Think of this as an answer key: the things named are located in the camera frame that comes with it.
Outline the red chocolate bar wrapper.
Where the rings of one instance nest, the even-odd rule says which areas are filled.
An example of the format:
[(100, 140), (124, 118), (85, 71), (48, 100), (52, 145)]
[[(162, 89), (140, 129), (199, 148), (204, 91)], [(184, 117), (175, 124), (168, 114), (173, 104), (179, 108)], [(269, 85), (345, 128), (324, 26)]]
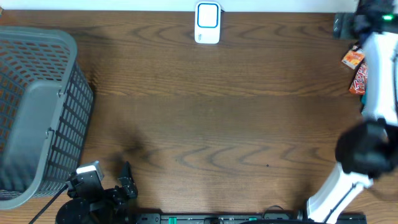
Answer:
[(363, 62), (356, 71), (356, 75), (351, 83), (349, 92), (354, 95), (364, 95), (366, 92), (366, 84), (368, 80), (368, 65)]

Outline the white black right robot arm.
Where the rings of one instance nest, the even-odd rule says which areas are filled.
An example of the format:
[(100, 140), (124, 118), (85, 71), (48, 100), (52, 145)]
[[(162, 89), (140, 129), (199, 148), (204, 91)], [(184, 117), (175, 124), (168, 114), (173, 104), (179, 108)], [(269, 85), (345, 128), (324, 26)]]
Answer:
[(302, 221), (336, 223), (343, 210), (375, 179), (397, 167), (397, 22), (394, 1), (360, 1), (350, 31), (364, 53), (368, 79), (363, 121), (336, 145), (336, 165), (306, 202)]

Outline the teal mouthwash bottle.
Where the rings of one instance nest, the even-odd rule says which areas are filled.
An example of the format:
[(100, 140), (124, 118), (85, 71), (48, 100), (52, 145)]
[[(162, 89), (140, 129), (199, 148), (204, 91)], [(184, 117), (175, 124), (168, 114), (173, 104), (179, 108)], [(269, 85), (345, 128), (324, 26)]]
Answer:
[(366, 95), (366, 94), (364, 94), (364, 95), (361, 97), (361, 103), (362, 103), (363, 106), (366, 104), (366, 98), (367, 98), (367, 95)]

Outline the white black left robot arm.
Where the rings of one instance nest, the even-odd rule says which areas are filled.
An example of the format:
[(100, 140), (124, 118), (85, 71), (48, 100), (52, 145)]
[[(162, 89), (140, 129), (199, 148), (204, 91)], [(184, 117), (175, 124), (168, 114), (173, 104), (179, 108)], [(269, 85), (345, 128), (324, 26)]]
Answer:
[(129, 201), (137, 198), (131, 165), (125, 162), (118, 177), (120, 186), (104, 189), (104, 174), (98, 161), (81, 165), (67, 180), (71, 198), (57, 213), (55, 222), (71, 223), (136, 223)]

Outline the small orange box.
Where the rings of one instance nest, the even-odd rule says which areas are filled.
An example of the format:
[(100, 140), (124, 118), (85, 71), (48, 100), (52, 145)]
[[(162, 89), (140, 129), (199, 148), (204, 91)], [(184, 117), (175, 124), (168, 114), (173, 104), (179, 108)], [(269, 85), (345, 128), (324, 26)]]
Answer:
[(365, 58), (365, 54), (358, 46), (353, 46), (342, 58), (341, 62), (349, 68), (355, 69)]

